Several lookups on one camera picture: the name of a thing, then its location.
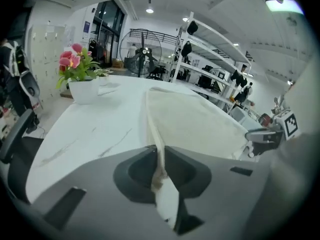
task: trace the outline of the white shelving unit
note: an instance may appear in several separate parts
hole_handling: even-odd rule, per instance
[[[230,61],[227,58],[222,57],[220,54],[215,52],[213,50],[213,47],[217,48],[218,50],[221,50],[229,58],[231,58],[234,62],[242,62],[242,63],[246,63],[246,64],[251,65],[249,60],[246,58],[246,56],[243,55],[241,53],[241,51],[236,46],[234,46],[230,40],[228,40],[225,36],[223,36],[222,34],[217,32],[212,27],[200,22],[199,20],[194,19],[193,12],[190,13],[190,17],[189,17],[189,21],[188,21],[186,29],[188,29],[189,24],[192,21],[195,21],[195,23],[198,25],[198,30],[194,33],[194,36],[189,35],[189,33],[187,31],[185,31],[183,43],[181,42],[182,31],[180,30],[178,38],[177,38],[176,47],[175,47],[176,51],[178,50],[178,48],[181,48],[181,50],[182,50],[183,47],[185,46],[185,44],[187,43],[187,41],[189,41],[192,46],[192,53],[195,53],[195,54],[202,56],[203,58],[207,59],[208,61],[210,61],[210,62],[220,66],[222,69],[230,72],[231,74],[233,74],[238,69],[233,65],[232,61]],[[175,72],[174,72],[174,76],[172,78],[173,83],[178,83],[178,84],[184,85],[195,92],[205,94],[209,97],[213,97],[219,101],[222,101],[223,104],[227,105],[228,110],[230,107],[232,108],[233,102],[231,102],[229,100],[229,96],[233,90],[237,89],[237,88],[235,88],[234,84],[228,83],[224,79],[221,79],[221,78],[217,77],[216,75],[211,74],[205,70],[202,70],[202,69],[197,68],[195,66],[189,65],[187,63],[183,63],[182,59],[183,59],[183,57],[181,54],[179,55],[179,59],[177,62],[173,62],[173,58],[172,58],[169,74],[172,71],[173,67],[175,66]],[[200,86],[177,80],[177,76],[178,76],[178,72],[179,72],[180,68],[198,72],[201,75],[204,75],[206,77],[209,77],[209,78],[217,81],[220,87],[222,85],[224,85],[224,88],[229,87],[229,89],[228,89],[228,91],[224,92],[224,88],[223,88],[223,90],[221,90],[221,93],[224,93],[224,95],[222,96],[222,95],[216,94],[212,91],[209,91],[207,89],[204,89]]]

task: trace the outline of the ceiling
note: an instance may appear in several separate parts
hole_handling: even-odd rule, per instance
[[[76,10],[108,0],[56,1]],[[233,43],[239,43],[239,48],[248,51],[266,74],[283,81],[296,80],[316,49],[315,38],[303,15],[271,12],[265,0],[151,1],[155,11],[151,17],[182,24],[181,19],[193,11],[196,19],[213,27]],[[143,17],[148,1],[132,0],[132,4],[138,17]]]

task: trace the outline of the standing fan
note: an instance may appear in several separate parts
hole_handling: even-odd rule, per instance
[[[129,47],[132,44],[135,44],[136,47],[135,55],[128,57]],[[132,29],[121,41],[121,60],[128,70],[138,75],[138,78],[140,75],[152,73],[158,66],[161,56],[162,49],[159,39],[147,29]]]

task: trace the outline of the white flower pot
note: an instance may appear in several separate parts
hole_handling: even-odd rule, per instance
[[[100,86],[106,86],[109,82],[109,76],[99,76],[98,79]]]
[[[99,81],[97,78],[90,81],[70,81],[69,88],[76,103],[91,104],[98,97]]]

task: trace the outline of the railing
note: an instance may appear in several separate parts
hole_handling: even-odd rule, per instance
[[[149,40],[159,40],[160,42],[167,43],[170,45],[176,45],[177,36],[155,32],[155,31],[149,31],[147,29],[140,29],[140,28],[130,28],[130,37],[133,38],[140,38],[141,39],[141,33],[143,33],[144,39]]]

